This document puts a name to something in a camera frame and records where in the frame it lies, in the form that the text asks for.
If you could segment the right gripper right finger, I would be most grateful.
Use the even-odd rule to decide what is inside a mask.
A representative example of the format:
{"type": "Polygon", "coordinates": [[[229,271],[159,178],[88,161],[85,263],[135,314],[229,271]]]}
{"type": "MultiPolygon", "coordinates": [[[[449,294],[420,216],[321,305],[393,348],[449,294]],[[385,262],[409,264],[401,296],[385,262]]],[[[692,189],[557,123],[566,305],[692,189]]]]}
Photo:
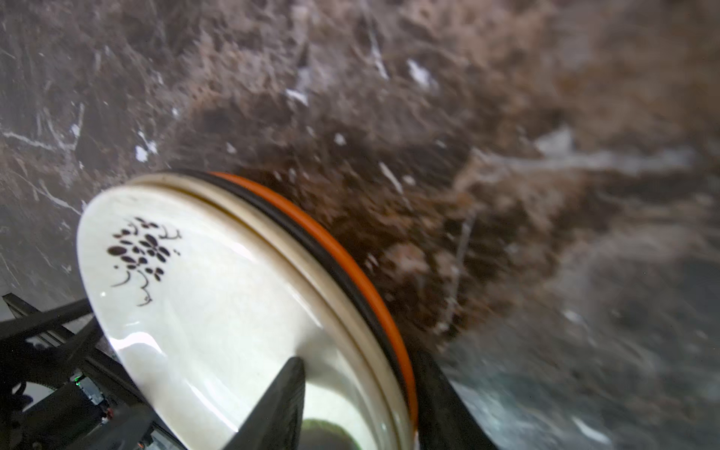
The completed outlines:
{"type": "Polygon", "coordinates": [[[423,343],[408,337],[406,351],[414,375],[419,448],[497,450],[423,343]]]}

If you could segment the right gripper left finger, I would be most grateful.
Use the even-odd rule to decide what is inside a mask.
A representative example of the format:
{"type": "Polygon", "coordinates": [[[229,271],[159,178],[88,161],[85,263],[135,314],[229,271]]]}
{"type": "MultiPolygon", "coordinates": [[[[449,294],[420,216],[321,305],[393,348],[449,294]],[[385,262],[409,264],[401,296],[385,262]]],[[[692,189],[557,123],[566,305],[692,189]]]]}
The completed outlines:
{"type": "Polygon", "coordinates": [[[304,362],[300,357],[291,357],[224,450],[296,450],[303,421],[305,391],[304,362]]]}

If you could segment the cream plate with flower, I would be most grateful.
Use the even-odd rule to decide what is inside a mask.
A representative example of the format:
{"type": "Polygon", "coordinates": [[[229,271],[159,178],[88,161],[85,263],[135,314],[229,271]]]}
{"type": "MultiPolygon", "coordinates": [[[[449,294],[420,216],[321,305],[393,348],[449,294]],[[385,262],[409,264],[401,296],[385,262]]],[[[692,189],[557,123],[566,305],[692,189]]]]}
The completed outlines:
{"type": "Polygon", "coordinates": [[[152,174],[82,213],[84,290],[123,367],[189,449],[221,449],[289,358],[301,444],[411,449],[414,414],[365,298],[225,180],[152,174]]]}

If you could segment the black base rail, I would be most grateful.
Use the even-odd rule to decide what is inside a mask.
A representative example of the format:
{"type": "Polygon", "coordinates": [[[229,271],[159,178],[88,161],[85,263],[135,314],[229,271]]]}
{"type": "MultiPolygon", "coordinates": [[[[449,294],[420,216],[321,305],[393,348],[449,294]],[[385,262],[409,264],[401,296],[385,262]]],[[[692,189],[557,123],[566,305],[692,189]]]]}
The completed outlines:
{"type": "Polygon", "coordinates": [[[98,349],[88,300],[40,311],[15,294],[3,302],[1,446],[4,449],[179,449],[121,365],[98,349]]]}

